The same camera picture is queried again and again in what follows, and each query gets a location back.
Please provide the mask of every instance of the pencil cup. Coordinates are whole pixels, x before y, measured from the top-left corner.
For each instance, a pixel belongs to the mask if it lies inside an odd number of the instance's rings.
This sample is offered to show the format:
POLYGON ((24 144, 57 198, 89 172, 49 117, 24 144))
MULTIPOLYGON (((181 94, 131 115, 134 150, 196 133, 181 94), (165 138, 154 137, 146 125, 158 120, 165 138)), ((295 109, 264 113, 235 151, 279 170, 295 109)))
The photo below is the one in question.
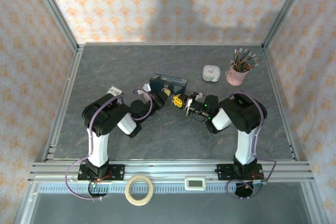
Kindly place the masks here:
POLYGON ((245 79, 245 76, 247 75, 248 71, 244 73, 239 73, 236 70, 234 70, 232 67, 230 67, 230 70, 225 72, 226 80, 228 83, 230 83, 233 86, 239 86, 245 79))

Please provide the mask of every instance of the small electronic device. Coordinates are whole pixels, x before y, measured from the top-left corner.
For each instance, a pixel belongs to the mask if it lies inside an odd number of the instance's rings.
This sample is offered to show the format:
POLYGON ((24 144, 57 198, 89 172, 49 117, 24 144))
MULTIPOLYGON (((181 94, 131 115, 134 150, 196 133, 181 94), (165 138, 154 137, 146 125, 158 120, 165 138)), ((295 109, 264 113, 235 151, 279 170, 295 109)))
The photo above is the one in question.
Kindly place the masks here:
POLYGON ((213 81, 216 82, 219 80, 219 76, 221 75, 221 70, 218 66, 206 65, 203 68, 203 79, 205 81, 213 81))
POLYGON ((188 191, 204 191, 206 181, 203 177, 186 177, 184 179, 184 188, 188 191))

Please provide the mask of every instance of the marble-patterned surface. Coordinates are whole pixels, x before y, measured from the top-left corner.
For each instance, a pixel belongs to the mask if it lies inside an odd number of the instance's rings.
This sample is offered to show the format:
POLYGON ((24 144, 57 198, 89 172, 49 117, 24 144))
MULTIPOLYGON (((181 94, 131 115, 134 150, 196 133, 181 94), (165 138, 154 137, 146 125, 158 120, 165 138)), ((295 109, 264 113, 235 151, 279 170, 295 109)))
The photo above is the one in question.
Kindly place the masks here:
MULTIPOLYGON (((240 87, 227 83, 225 71, 233 58, 233 46, 85 46, 73 85, 55 158, 81 158, 88 153, 88 136, 81 118, 83 109, 106 94, 111 86, 126 92, 125 102, 138 97, 132 93, 154 73, 188 80, 186 93, 215 94, 220 100, 234 91, 250 92, 268 111, 260 132, 257 153, 260 157, 291 158, 269 73, 260 47, 248 47, 257 54, 260 66, 251 71, 240 87), (218 82, 202 78, 205 65, 221 69, 218 82)), ((237 130, 230 126, 213 135, 204 123, 186 118, 185 112, 167 104, 142 131, 129 138, 118 128, 109 137, 110 159, 232 159, 237 148, 237 130)))

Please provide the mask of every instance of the wallpaper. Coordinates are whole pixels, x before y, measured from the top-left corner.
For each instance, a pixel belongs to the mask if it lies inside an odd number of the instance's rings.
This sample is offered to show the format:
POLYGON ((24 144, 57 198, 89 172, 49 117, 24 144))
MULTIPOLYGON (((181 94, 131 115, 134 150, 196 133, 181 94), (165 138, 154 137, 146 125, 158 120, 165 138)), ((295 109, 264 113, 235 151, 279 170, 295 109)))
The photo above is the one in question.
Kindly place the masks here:
POLYGON ((72 50, 43 0, 0 0, 0 223, 13 223, 72 50))
POLYGON ((336 1, 296 0, 270 52, 300 157, 336 223, 336 1))
POLYGON ((264 42, 285 0, 56 0, 78 43, 264 42))

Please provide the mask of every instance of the wall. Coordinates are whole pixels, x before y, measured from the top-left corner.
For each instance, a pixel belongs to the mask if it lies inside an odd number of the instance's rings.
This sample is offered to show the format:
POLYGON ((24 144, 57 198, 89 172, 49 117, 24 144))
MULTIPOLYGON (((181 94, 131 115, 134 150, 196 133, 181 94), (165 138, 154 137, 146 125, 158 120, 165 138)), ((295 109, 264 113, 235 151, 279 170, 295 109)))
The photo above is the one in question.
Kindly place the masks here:
POLYGON ((270 56, 300 157, 336 223, 336 1, 296 0, 270 56))
POLYGON ((80 44, 261 44, 285 0, 56 1, 80 44))
POLYGON ((13 223, 72 50, 43 0, 0 0, 0 222, 13 223))

